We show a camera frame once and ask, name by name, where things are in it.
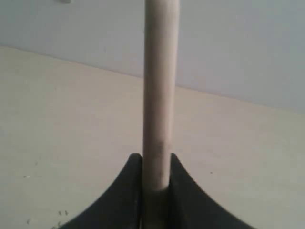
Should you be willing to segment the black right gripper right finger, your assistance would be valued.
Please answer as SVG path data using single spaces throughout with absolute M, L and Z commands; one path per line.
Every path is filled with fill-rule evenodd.
M 252 229 L 207 195 L 171 154 L 169 185 L 169 228 Z

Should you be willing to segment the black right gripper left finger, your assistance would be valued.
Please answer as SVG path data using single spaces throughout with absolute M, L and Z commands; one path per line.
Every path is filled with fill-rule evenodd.
M 138 229 L 142 207 L 142 156 L 132 153 L 109 188 L 62 229 Z

